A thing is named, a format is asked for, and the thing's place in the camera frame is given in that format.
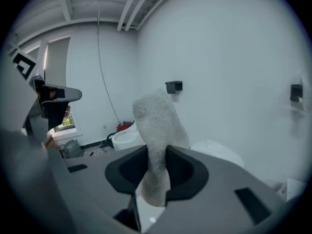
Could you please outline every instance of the hanging wire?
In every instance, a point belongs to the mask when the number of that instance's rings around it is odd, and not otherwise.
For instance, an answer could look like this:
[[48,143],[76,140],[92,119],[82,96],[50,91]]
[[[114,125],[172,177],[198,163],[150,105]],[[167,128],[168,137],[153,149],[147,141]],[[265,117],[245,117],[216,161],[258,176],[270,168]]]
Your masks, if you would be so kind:
[[118,118],[118,116],[116,114],[116,111],[114,109],[114,106],[112,104],[112,100],[111,100],[111,98],[109,96],[107,87],[106,87],[106,82],[105,82],[105,79],[104,79],[104,74],[103,74],[102,65],[101,65],[101,58],[100,58],[100,54],[99,54],[99,15],[100,15],[100,10],[101,10],[101,3],[102,3],[102,0],[100,0],[99,7],[98,7],[98,14],[97,14],[97,52],[98,52],[98,60],[99,60],[99,66],[100,66],[100,69],[101,69],[101,74],[102,74],[102,78],[103,78],[103,82],[104,82],[104,86],[105,86],[105,90],[106,90],[109,102],[110,102],[110,104],[112,106],[112,109],[114,111],[114,114],[115,114],[115,116],[117,118],[118,123],[120,123],[119,118]]

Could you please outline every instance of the window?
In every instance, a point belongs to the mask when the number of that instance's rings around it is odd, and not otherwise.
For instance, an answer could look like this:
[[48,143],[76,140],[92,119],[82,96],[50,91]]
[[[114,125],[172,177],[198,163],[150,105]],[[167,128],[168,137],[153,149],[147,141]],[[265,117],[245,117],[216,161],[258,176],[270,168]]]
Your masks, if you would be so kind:
[[[46,84],[66,87],[66,60],[69,38],[48,43],[44,56],[44,79]],[[71,113],[63,119],[55,132],[75,128]]]
[[75,128],[75,124],[72,118],[71,112],[69,112],[69,115],[64,117],[63,122],[61,125],[54,128],[55,132]]

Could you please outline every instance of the window frame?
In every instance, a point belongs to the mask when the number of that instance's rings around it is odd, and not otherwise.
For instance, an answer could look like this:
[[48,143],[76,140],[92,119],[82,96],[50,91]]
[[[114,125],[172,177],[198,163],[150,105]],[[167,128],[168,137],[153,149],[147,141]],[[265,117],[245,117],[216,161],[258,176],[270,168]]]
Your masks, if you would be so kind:
[[60,128],[58,128],[59,126],[55,127],[54,128],[54,132],[59,132],[59,131],[64,131],[64,130],[67,130],[67,129],[72,129],[72,128],[76,128],[75,127],[75,124],[70,124],[70,125],[67,125],[67,126],[62,126]]
[[[22,51],[25,53],[29,53],[37,48],[39,48],[38,51],[38,57],[37,57],[37,65],[39,71],[44,70],[44,60],[45,60],[45,55],[46,55],[46,49],[48,47],[49,43],[62,40],[62,39],[67,39],[70,38],[69,45],[68,45],[68,51],[67,51],[67,59],[66,59],[66,87],[71,87],[70,86],[70,64],[71,64],[71,52],[73,50],[73,35],[75,32],[75,28],[72,30],[66,30],[63,32],[59,32],[57,34],[48,34],[48,35],[43,35],[38,41],[35,41],[29,45],[26,45],[21,48]],[[68,138],[74,138],[82,135],[82,131],[78,122],[76,110],[75,110],[75,103],[70,102],[68,104],[71,107],[71,116],[73,118],[74,122],[74,127],[68,127],[66,129],[59,129],[59,130],[54,130],[51,129],[49,133],[52,135],[53,139],[55,141],[58,140],[63,140],[63,139],[68,139]]]

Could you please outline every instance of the floor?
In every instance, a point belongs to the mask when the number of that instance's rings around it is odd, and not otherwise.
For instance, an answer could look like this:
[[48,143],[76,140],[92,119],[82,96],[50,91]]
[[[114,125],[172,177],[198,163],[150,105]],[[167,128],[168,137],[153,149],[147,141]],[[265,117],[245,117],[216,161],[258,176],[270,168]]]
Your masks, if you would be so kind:
[[102,155],[106,155],[107,153],[110,152],[115,152],[114,148],[111,148],[109,146],[107,147],[103,147],[103,148],[99,148],[98,146],[94,146],[94,147],[90,147],[84,150],[83,156],[90,156],[91,153],[92,156],[102,156]]

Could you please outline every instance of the white cloth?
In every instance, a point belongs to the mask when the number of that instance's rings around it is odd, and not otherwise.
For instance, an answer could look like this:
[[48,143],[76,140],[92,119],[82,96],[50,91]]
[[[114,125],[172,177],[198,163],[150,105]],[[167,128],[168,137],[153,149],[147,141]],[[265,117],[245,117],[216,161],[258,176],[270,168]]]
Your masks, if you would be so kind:
[[227,160],[242,168],[245,166],[244,161],[237,153],[210,139],[195,143],[191,146],[191,150]]
[[134,101],[133,115],[148,148],[148,171],[141,182],[141,195],[150,205],[164,206],[166,192],[170,189],[166,148],[168,145],[188,148],[188,135],[163,90]]

